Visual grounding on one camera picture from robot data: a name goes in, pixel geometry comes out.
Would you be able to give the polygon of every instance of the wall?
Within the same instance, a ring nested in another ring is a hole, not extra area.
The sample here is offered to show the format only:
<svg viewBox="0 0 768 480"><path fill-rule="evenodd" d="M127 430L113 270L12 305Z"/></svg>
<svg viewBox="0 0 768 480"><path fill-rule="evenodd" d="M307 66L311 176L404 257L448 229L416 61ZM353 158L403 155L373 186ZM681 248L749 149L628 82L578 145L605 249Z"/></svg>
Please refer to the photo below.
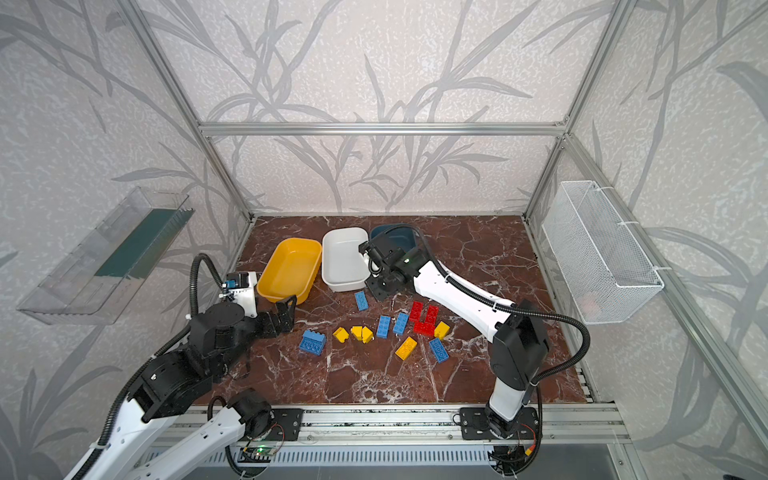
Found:
<svg viewBox="0 0 768 480"><path fill-rule="evenodd" d="M0 2L0 478L58 480L128 376L183 324L192 256L220 269L245 218L110 2ZM196 210L111 326L18 302L135 186ZM203 296L213 292L203 282Z"/></svg>
<svg viewBox="0 0 768 480"><path fill-rule="evenodd" d="M554 122L613 0L139 3L204 121ZM244 196L267 214L520 212L552 144L217 140Z"/></svg>
<svg viewBox="0 0 768 480"><path fill-rule="evenodd" d="M768 392L768 2L635 8L575 128L745 370ZM561 180L579 180L565 158ZM575 312L540 230L555 290ZM592 326L587 357L650 478L768 478L768 458L660 296Z"/></svg>

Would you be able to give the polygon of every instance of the red toy brick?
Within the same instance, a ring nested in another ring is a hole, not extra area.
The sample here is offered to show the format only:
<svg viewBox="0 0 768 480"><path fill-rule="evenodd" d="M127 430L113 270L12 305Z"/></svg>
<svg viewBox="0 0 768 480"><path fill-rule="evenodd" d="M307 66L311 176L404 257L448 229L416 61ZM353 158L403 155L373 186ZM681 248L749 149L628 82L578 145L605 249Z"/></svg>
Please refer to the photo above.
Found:
<svg viewBox="0 0 768 480"><path fill-rule="evenodd" d="M413 332L423 336L435 336L435 326L425 322L414 322Z"/></svg>
<svg viewBox="0 0 768 480"><path fill-rule="evenodd" d="M430 305L427 309L427 317L424 319L425 323L435 325L437 323L438 307L436 305Z"/></svg>
<svg viewBox="0 0 768 480"><path fill-rule="evenodd" d="M413 301L411 307L411 314L408 315L408 319L412 322L418 322L422 318L422 310L424 309L424 303Z"/></svg>

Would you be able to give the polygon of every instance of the mesh basket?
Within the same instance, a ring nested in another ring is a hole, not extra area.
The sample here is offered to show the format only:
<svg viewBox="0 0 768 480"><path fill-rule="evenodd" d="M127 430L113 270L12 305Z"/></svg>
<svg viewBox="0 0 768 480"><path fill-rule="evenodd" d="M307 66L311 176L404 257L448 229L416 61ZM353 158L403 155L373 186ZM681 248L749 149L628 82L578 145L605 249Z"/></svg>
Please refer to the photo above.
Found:
<svg viewBox="0 0 768 480"><path fill-rule="evenodd" d="M623 322L664 288L593 181L561 182L542 228L585 323Z"/></svg>

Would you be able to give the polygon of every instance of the yellow plastic tray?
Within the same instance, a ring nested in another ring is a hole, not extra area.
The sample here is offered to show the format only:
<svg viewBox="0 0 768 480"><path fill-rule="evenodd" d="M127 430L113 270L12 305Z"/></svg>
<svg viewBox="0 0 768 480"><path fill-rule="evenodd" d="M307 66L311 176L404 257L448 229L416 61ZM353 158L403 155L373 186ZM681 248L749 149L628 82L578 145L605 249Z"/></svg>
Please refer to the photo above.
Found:
<svg viewBox="0 0 768 480"><path fill-rule="evenodd" d="M288 238L280 242L266 264L256 290L270 302L296 295L303 303L315 282L323 246L317 240Z"/></svg>

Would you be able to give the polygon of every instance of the blue toy brick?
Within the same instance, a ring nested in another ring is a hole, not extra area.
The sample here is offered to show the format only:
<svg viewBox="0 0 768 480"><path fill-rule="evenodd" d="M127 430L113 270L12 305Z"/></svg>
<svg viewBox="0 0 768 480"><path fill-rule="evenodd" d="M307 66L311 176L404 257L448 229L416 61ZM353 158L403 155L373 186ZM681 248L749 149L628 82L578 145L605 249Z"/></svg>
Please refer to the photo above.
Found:
<svg viewBox="0 0 768 480"><path fill-rule="evenodd" d="M368 300L366 299L365 292L355 293L355 300L357 300L357 309L361 312L368 309Z"/></svg>
<svg viewBox="0 0 768 480"><path fill-rule="evenodd" d="M322 333L315 333L312 330L305 330L304 331L304 338L305 339L314 340L316 342L321 342L321 343L325 343L325 341L326 341L326 336L325 335L323 335Z"/></svg>
<svg viewBox="0 0 768 480"><path fill-rule="evenodd" d="M387 334L389 333L389 322L392 321L391 318L385 315L381 315L379 317L379 328L376 329L376 336L378 336L380 339L385 339Z"/></svg>
<svg viewBox="0 0 768 480"><path fill-rule="evenodd" d="M299 349L319 356L320 353L323 351L324 346L325 346L325 343L317 342L315 340L311 340L306 337L303 337L301 339L301 343L299 344Z"/></svg>
<svg viewBox="0 0 768 480"><path fill-rule="evenodd" d="M448 359L448 352L445 351L445 347L442 345L440 339L434 339L429 342L429 347L432 348L432 353L435 354L437 363L443 363Z"/></svg>
<svg viewBox="0 0 768 480"><path fill-rule="evenodd" d="M406 332L406 325L408 324L408 313L399 313L397 320L395 320L395 328L392 331L398 335L402 335Z"/></svg>

